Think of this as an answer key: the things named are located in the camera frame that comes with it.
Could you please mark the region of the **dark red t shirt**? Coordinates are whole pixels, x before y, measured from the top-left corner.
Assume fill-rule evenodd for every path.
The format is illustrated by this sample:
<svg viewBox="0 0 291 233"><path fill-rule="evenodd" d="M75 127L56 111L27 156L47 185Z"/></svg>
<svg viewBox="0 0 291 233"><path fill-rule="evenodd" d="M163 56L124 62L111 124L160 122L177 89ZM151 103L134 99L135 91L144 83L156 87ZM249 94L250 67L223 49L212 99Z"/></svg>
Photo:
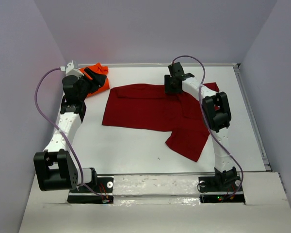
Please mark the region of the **dark red t shirt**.
<svg viewBox="0 0 291 233"><path fill-rule="evenodd" d="M190 94L166 94L163 85L131 84L110 90L104 126L171 132L166 145L197 162L208 140L199 102Z"/></svg>

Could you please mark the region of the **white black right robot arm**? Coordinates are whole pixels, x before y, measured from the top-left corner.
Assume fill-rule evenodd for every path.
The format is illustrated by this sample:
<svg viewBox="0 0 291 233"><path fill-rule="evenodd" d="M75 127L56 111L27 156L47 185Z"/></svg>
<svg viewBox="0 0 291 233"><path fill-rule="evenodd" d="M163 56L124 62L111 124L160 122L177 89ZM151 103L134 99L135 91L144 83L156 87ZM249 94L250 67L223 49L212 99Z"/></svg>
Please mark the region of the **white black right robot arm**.
<svg viewBox="0 0 291 233"><path fill-rule="evenodd" d="M215 92L204 84L206 70L198 80L191 73L185 73L179 62L168 66L169 74L164 77L165 93L188 93L199 105L203 121L207 127L215 155L214 176L199 178L198 187L201 193L229 192L236 194L242 187L243 176L238 176L235 166L241 167L228 150L228 128L231 111L225 92Z"/></svg>

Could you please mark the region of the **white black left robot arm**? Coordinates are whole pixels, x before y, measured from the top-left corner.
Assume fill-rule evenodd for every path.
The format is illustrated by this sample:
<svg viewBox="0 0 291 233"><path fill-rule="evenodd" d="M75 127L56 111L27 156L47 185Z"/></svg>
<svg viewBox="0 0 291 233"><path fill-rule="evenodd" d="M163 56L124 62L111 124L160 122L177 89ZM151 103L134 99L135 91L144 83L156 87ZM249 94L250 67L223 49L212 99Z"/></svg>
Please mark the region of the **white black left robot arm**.
<svg viewBox="0 0 291 233"><path fill-rule="evenodd" d="M85 117L86 97L102 88L107 76L89 68L81 72L70 67L54 68L47 74L54 71L65 72L62 79L64 95L57 122L36 106L40 115L54 127L48 145L33 157L38 185L42 191L73 190L82 186L92 192L97 188L97 173L94 168L81 166L72 142Z"/></svg>

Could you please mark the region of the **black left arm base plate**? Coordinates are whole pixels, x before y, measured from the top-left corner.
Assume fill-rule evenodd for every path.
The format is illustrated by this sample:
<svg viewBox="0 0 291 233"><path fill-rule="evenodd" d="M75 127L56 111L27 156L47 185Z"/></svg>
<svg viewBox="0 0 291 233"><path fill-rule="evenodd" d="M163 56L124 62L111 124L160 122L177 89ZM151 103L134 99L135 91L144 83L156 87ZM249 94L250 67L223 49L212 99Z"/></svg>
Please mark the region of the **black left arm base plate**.
<svg viewBox="0 0 291 233"><path fill-rule="evenodd" d="M112 204L113 203L113 176L98 176L97 184L88 183L88 187L80 187L69 191L67 202L70 204Z"/></svg>

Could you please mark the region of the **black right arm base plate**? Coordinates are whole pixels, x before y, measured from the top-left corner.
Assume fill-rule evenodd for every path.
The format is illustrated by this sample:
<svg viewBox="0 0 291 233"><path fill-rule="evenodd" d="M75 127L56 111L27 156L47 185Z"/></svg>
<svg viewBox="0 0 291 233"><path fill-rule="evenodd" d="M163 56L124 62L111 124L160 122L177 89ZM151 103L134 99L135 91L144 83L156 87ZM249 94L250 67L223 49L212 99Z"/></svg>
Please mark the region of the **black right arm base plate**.
<svg viewBox="0 0 291 233"><path fill-rule="evenodd" d="M240 177L234 181L229 181L227 184L220 185L216 182L214 176L202 176L198 178L197 190L200 193L200 203L243 203L245 197L243 188L239 188Z"/></svg>

